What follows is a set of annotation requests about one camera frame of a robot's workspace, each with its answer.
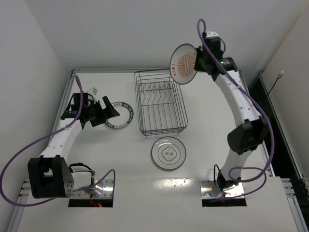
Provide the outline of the green rimmed white plate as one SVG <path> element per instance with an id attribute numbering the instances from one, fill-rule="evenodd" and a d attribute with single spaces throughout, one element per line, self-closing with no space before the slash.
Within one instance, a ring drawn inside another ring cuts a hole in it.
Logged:
<path id="1" fill-rule="evenodd" d="M 106 126 L 110 129 L 120 130 L 127 127 L 134 118 L 133 108 L 126 102 L 116 101 L 112 103 L 114 108 L 120 108 L 120 116 L 114 121 L 114 118 L 111 118 L 106 121 Z"/>

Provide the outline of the orange sunburst pattern plate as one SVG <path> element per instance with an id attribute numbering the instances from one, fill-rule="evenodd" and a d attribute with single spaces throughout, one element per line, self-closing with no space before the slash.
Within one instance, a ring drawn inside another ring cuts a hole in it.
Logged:
<path id="1" fill-rule="evenodd" d="M 197 52 L 189 43 L 179 45 L 171 55 L 169 62 L 170 75 L 179 85 L 188 84 L 193 80 Z"/>

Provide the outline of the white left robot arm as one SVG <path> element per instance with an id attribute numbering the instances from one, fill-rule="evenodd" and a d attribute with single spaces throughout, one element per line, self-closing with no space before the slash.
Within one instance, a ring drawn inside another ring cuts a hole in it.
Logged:
<path id="1" fill-rule="evenodd" d="M 28 162 L 34 198 L 68 198 L 74 191 L 89 189 L 94 184 L 94 171 L 74 172 L 67 164 L 67 159 L 74 141 L 87 123 L 96 127 L 120 115 L 107 96 L 102 99 L 105 108 L 91 93 L 72 95 L 47 148 Z"/>

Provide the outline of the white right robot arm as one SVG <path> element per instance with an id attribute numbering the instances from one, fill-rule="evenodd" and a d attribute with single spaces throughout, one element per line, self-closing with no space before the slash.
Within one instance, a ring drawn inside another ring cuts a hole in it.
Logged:
<path id="1" fill-rule="evenodd" d="M 217 187 L 223 190 L 241 180 L 241 171 L 248 157 L 265 139 L 268 126 L 266 118 L 248 98 L 234 60 L 223 57 L 221 38 L 213 32 L 203 32 L 201 36 L 205 46 L 196 49 L 195 70 L 212 77 L 223 92 L 236 125 L 227 136 L 230 150 L 216 179 Z"/>

